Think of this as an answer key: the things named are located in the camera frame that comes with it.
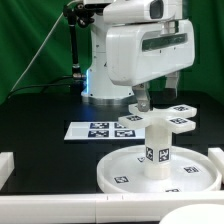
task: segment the white circular base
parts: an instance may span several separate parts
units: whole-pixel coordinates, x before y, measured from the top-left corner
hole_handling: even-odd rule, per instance
[[[221,174],[208,157],[172,147],[170,177],[149,179],[144,175],[145,146],[132,146],[105,156],[97,166],[97,182],[105,193],[192,192],[219,190]]]
[[[223,224],[223,213],[223,205],[189,205],[172,211],[160,224]]]

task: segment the green backdrop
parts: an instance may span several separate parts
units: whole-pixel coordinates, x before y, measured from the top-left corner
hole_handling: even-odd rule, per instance
[[[68,2],[0,0],[0,103]],[[189,3],[195,28],[196,60],[192,68],[182,72],[179,89],[207,92],[224,104],[224,0],[190,0]],[[85,72],[91,63],[89,29],[78,29],[78,42]],[[71,75],[71,62],[68,25],[63,18],[18,87],[46,84],[56,77]]]

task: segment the black cable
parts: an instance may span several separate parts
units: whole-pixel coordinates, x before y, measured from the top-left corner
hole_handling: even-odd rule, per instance
[[[24,90],[24,89],[32,89],[32,88],[45,88],[45,87],[60,87],[60,86],[70,86],[70,85],[72,85],[72,83],[66,83],[66,84],[46,84],[46,85],[31,85],[31,86],[25,86],[25,87],[21,87],[21,88],[19,88],[19,89],[15,89],[15,90],[13,90],[13,91],[11,91],[11,92],[9,92],[9,94],[7,95],[7,97],[6,97],[6,100],[9,100],[10,99],[10,97],[14,94],[14,93],[16,93],[16,92],[18,92],[18,91],[21,91],[21,90]]]
[[[62,76],[60,78],[56,78],[56,79],[52,80],[51,82],[48,83],[48,85],[49,84],[54,84],[56,82],[60,82],[60,81],[65,80],[65,79],[73,79],[73,77],[72,76]],[[43,89],[41,90],[40,93],[44,93],[49,87],[50,86],[43,87]]]

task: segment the black table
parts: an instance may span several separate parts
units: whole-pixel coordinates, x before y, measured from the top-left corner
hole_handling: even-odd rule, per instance
[[[173,135],[173,145],[207,154],[224,145],[224,106],[201,92],[180,92],[166,102],[153,93],[158,108],[188,104],[198,109],[193,132]],[[21,94],[0,106],[0,151],[14,152],[15,171],[1,195],[84,194],[99,192],[96,166],[107,153],[144,144],[143,140],[65,142],[71,121],[117,121],[127,106],[82,104],[70,94]]]

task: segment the white round tray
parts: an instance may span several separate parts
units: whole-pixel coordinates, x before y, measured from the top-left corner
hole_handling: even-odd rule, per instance
[[[145,146],[132,146],[106,155],[97,166],[104,193],[192,192],[219,190],[221,174],[208,157],[180,147],[171,148],[171,175],[152,180],[144,175]]]

